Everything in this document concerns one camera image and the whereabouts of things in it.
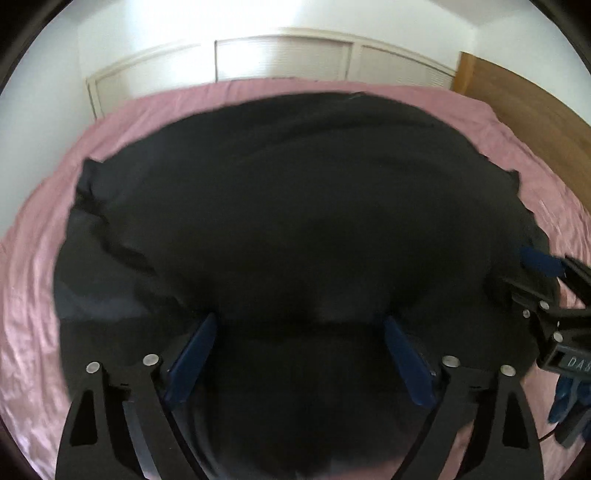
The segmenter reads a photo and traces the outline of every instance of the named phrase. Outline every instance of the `round metal bolt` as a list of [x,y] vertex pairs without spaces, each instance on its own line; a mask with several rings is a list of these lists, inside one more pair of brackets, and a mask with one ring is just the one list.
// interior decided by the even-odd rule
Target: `round metal bolt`
[[100,363],[98,362],[90,362],[86,365],[86,373],[88,374],[95,374],[100,370]]
[[512,366],[503,365],[501,367],[501,373],[506,377],[514,377],[517,372],[515,371],[515,368],[513,368]]
[[453,355],[446,355],[441,359],[443,365],[449,368],[457,368],[461,365],[460,359]]
[[149,353],[144,357],[143,361],[146,367],[153,367],[160,361],[160,357],[155,353]]

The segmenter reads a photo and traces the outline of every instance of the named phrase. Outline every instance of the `wrinkled bedsheet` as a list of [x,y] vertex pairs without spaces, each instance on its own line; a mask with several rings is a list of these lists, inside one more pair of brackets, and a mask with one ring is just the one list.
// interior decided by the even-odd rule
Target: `wrinkled bedsheet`
[[[54,476],[70,404],[60,368],[52,281],[82,161],[108,158],[164,125],[197,112],[283,93],[335,90],[368,92],[409,103],[458,129],[492,162],[521,173],[521,200],[550,238],[552,252],[591,263],[589,214],[550,168],[480,101],[443,89],[298,79],[224,82],[133,100],[82,135],[56,172],[29,197],[0,242],[0,416],[44,480]],[[570,292],[563,292],[563,304],[574,306],[575,301]],[[545,419],[556,381],[556,375],[535,366],[523,381],[540,436],[552,428]],[[455,476],[468,440],[469,427],[458,434],[441,479]],[[581,448],[582,441],[564,450],[553,438],[546,440],[542,444],[546,478],[559,479]],[[339,479],[389,480],[399,464],[392,461]]]

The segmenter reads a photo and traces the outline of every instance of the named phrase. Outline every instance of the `pink fabric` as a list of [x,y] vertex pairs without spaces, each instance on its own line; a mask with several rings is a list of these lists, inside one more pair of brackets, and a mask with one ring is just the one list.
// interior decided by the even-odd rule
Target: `pink fabric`
[[[0,243],[0,415],[25,457],[45,479],[54,476],[61,431],[70,404],[60,369],[59,321],[52,280],[57,251],[74,198],[82,161],[103,160],[162,126],[196,112],[290,92],[369,92],[418,106],[464,133],[492,162],[521,173],[521,199],[550,237],[552,251],[591,263],[591,218],[574,194],[492,109],[442,89],[372,86],[307,80],[243,80],[164,92],[133,100],[89,128],[56,172],[22,207]],[[564,300],[573,304],[569,296]],[[524,380],[538,433],[547,433],[556,375],[533,367]],[[469,429],[458,435],[442,479],[453,478]],[[543,443],[546,478],[559,479],[582,444],[565,451],[554,439]],[[399,462],[339,477],[390,479]]]

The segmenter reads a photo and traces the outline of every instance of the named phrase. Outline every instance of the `black cloth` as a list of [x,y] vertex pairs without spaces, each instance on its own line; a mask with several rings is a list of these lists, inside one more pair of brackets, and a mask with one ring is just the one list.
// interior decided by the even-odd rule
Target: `black cloth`
[[506,276],[555,294],[520,266],[520,247],[548,240],[518,188],[448,125],[361,94],[230,106],[87,160],[54,279],[68,385],[215,312],[186,415],[214,476],[312,478],[402,456],[427,412],[383,315],[433,365],[456,355],[523,375],[534,362],[527,324],[485,288]]

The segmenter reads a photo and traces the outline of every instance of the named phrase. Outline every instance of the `gloved hand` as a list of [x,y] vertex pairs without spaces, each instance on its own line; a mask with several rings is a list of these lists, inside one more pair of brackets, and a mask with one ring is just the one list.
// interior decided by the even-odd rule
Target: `gloved hand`
[[[560,377],[558,379],[554,404],[548,415],[549,423],[561,423],[577,402],[591,407],[591,383],[579,383],[575,392],[573,392],[573,385],[572,378]],[[591,421],[583,429],[583,438],[585,441],[591,439]]]

